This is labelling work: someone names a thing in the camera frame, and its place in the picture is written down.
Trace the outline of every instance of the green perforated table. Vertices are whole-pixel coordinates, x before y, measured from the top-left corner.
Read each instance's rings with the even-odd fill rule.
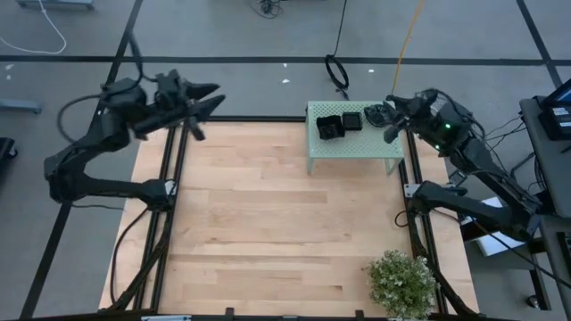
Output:
[[[383,139],[384,128],[376,128],[365,119],[363,109],[381,102],[308,102],[305,125],[307,129],[307,172],[313,170],[316,159],[382,159],[385,161],[386,174],[390,175],[396,165],[404,158],[401,139],[392,144]],[[319,139],[316,124],[318,117],[343,115],[344,112],[361,113],[363,129],[347,131],[345,137],[331,140]]]

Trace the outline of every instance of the gray carpet floor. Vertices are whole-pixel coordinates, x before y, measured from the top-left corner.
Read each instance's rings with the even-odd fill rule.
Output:
[[[100,57],[101,62],[0,60],[0,97],[39,101],[44,109],[40,115],[0,111],[0,136],[15,138],[20,150],[0,185],[0,319],[20,315],[57,217],[59,206],[49,198],[43,178],[43,159],[65,146],[55,127],[56,113],[69,100],[97,92],[107,79],[135,2],[95,0],[93,12],[47,6],[68,40],[63,54],[90,56],[91,61]],[[350,1],[338,56],[398,57],[416,3]],[[551,59],[571,59],[567,30],[562,28],[571,2],[525,0],[525,4]],[[317,58],[335,50],[343,0],[290,0],[282,5],[284,11],[277,18],[264,20],[251,11],[246,0],[144,0],[134,33],[145,56],[284,57],[289,62],[278,58],[272,63],[171,60],[146,63],[145,72],[153,75],[177,69],[191,81],[220,83],[220,93],[228,96],[216,110],[220,116],[302,116],[309,100],[342,100]],[[9,0],[0,2],[0,37],[30,49],[57,50],[61,45],[39,11],[21,9]],[[0,44],[0,58],[21,54]],[[473,111],[488,130],[514,118],[520,99],[546,95],[555,88],[540,63],[502,66],[496,62],[542,59],[516,0],[427,1],[405,56],[493,60],[486,65],[405,64],[397,88],[398,95],[410,96],[429,86],[438,87]],[[287,57],[300,60],[296,63]],[[306,57],[316,59],[304,61]],[[389,93],[393,63],[357,61],[345,68],[351,78],[348,94],[352,100],[380,100]],[[557,72],[563,81],[571,78],[571,67],[557,67]],[[136,75],[132,63],[122,63],[117,79]],[[154,90],[148,83],[144,88]],[[72,136],[85,133],[94,109],[95,102],[84,102],[66,114],[65,127]],[[496,149],[508,169],[531,150],[525,131],[508,137]],[[136,155],[134,143],[98,158],[87,172],[130,179]],[[534,181],[531,163],[518,171],[517,178],[523,187]],[[473,197],[492,196],[473,179],[467,186]],[[118,200],[84,201],[94,202],[122,205]],[[117,210],[72,210],[36,317],[96,311],[119,220]],[[527,272],[487,267],[472,243],[467,244],[467,252],[482,312],[521,320],[565,318],[551,280],[547,285],[553,310],[533,310],[523,302],[533,292]],[[541,256],[540,263],[549,267]]]

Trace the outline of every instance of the wooden platform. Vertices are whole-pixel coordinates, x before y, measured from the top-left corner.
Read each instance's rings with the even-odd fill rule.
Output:
[[[387,250],[410,254],[407,229],[393,222],[403,210],[398,172],[388,177],[380,160],[316,160],[308,177],[303,124],[211,123],[204,131],[206,141],[187,147],[160,312],[348,317],[363,309],[385,317],[361,269]],[[157,177],[165,140],[161,131],[141,145],[133,180]],[[419,147],[423,170],[446,181],[443,161]],[[143,207],[128,201],[120,231]],[[477,309],[452,223],[433,217],[441,268]],[[147,227],[148,217],[121,245],[118,293],[138,271]]]

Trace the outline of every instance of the green plant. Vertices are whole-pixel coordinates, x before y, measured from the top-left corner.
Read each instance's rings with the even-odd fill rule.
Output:
[[[426,258],[411,259],[401,251],[386,251],[364,268],[370,298],[395,317],[424,319],[434,306],[436,281]]]

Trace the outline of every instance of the white cable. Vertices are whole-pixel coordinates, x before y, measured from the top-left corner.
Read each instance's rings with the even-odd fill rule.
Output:
[[[63,41],[63,46],[62,49],[56,51],[56,52],[46,52],[46,51],[41,51],[41,50],[29,50],[29,49],[24,49],[24,48],[20,48],[16,45],[11,45],[9,44],[6,40],[4,40],[2,37],[0,37],[0,41],[2,41],[5,45],[11,47],[12,49],[16,49],[16,50],[20,50],[24,53],[29,53],[29,54],[61,54],[63,52],[63,50],[65,50],[65,47],[68,46],[68,42],[65,41],[65,37],[62,35],[62,33],[60,32],[60,30],[57,29],[57,27],[55,27],[54,23],[52,22],[52,20],[50,19],[50,17],[47,16],[47,10],[44,8],[44,4],[42,3],[43,0],[37,0],[39,2],[39,6],[42,9],[42,13],[44,14],[44,16],[46,17],[47,22],[49,22],[52,27],[54,28],[55,32],[57,32],[57,34],[60,36],[60,38]]]

